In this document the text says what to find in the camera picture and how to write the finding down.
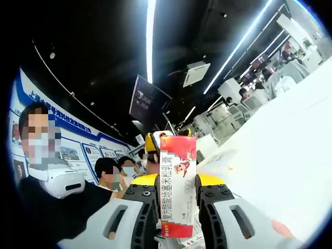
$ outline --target cartoon character on box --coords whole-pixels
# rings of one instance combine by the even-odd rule
[[[174,170],[176,174],[184,173],[183,177],[185,177],[187,170],[190,166],[190,161],[196,160],[195,153],[193,149],[188,150],[188,153],[186,155],[179,155],[181,162],[174,166]]]

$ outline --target blue and white banner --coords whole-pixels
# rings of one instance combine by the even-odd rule
[[[128,144],[100,132],[68,113],[43,94],[20,70],[13,83],[8,116],[8,148],[17,180],[28,176],[18,129],[19,117],[33,101],[44,102],[57,116],[62,135],[60,156],[89,182],[98,182],[94,172],[98,158],[111,157],[117,160],[117,155],[126,155],[131,149]]]

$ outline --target robotic hand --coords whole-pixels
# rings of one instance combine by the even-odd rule
[[[158,248],[155,236],[160,217],[159,189],[158,174],[136,178],[122,199],[112,199],[88,219],[83,233],[59,245],[69,249]],[[196,198],[207,249],[301,246],[297,239],[277,233],[271,219],[254,206],[242,198],[235,199],[218,177],[196,175]],[[109,239],[110,232],[115,232],[113,239]]]

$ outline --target white vr headset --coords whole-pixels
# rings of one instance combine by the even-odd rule
[[[84,176],[72,170],[63,159],[44,159],[42,164],[29,166],[28,172],[30,176],[39,180],[47,193],[58,199],[81,193],[85,188]]]

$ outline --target black shirt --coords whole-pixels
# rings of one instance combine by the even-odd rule
[[[55,243],[83,232],[88,218],[103,207],[112,194],[86,182],[82,193],[57,199],[45,192],[39,181],[31,176],[20,181],[18,190],[29,216]]]

